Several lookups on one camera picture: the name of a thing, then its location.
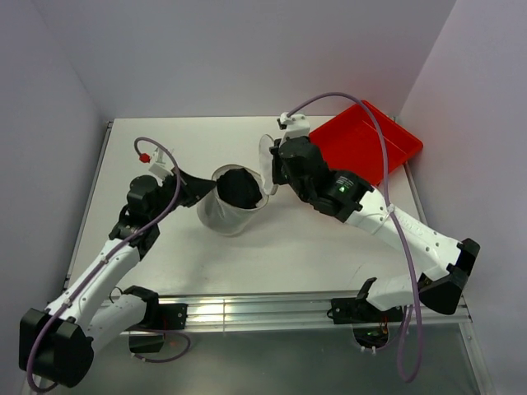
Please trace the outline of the black garment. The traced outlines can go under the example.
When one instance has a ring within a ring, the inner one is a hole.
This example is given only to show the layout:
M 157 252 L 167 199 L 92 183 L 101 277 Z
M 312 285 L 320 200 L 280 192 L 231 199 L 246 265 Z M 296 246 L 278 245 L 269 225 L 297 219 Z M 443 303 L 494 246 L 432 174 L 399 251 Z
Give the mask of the black garment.
M 233 207 L 255 209 L 262 199 L 254 176 L 245 168 L 228 170 L 217 180 L 219 198 Z

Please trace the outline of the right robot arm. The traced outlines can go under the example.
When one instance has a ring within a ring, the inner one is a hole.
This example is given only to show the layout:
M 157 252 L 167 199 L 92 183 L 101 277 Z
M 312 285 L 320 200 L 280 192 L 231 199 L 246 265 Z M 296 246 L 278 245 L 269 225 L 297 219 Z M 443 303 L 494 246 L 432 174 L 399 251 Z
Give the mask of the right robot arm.
M 374 277 L 364 284 L 356 298 L 361 318 L 372 321 L 384 311 L 417 303 L 444 315 L 457 310 L 479 243 L 445 236 L 387 203 L 378 188 L 352 171 L 330 169 L 308 137 L 262 137 L 259 165 L 265 192 L 275 194 L 288 185 L 317 212 L 373 235 L 413 265 L 406 275 Z

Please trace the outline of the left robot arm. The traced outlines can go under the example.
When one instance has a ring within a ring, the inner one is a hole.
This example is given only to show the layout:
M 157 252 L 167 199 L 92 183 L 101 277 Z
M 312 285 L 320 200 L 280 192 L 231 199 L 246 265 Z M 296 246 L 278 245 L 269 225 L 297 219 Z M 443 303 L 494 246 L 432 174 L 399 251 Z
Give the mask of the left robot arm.
M 161 322 L 159 295 L 130 286 L 116 302 L 103 303 L 120 280 L 152 249 L 160 222 L 177 207 L 192 207 L 216 184 L 181 170 L 162 180 L 133 179 L 118 221 L 93 263 L 44 309 L 29 309 L 20 321 L 19 366 L 33 391 L 35 377 L 72 388 L 89 371 L 96 353 L 130 328 L 151 330 Z

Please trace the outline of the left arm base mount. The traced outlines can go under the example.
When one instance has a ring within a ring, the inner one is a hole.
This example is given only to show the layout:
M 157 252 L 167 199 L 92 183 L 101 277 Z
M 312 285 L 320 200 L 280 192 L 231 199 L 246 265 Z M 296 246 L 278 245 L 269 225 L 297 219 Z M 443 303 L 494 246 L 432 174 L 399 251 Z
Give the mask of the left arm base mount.
M 156 317 L 145 332 L 131 332 L 128 348 L 133 357 L 149 363 L 166 363 L 184 356 L 191 347 L 183 333 L 188 317 L 184 303 L 160 304 Z

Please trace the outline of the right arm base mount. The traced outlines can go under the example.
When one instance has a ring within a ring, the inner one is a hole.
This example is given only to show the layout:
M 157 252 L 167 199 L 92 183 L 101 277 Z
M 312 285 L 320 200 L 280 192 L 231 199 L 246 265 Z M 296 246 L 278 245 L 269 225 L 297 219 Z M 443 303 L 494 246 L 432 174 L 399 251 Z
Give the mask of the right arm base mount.
M 352 325 L 353 339 L 362 353 L 376 355 L 401 333 L 407 310 L 400 306 L 381 311 L 366 298 L 377 280 L 366 280 L 354 297 L 333 298 L 326 316 L 334 325 Z

